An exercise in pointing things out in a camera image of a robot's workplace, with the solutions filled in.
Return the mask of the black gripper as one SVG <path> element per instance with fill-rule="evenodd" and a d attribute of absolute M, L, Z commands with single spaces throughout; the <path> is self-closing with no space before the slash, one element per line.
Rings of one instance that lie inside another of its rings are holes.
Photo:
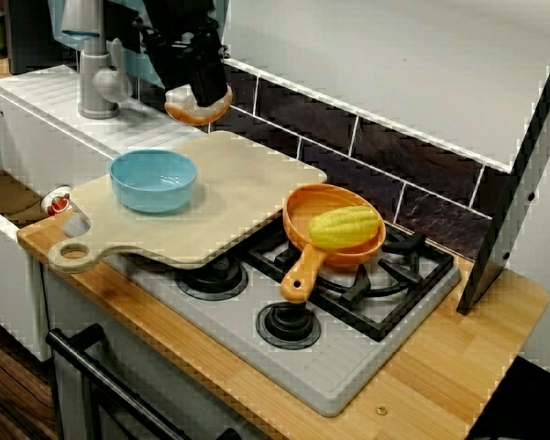
<path fill-rule="evenodd" d="M 144 26 L 144 51 L 166 90 L 188 84 L 200 107 L 226 95 L 219 30 L 217 20 L 193 21 L 185 27 L 170 24 L 165 29 Z"/>

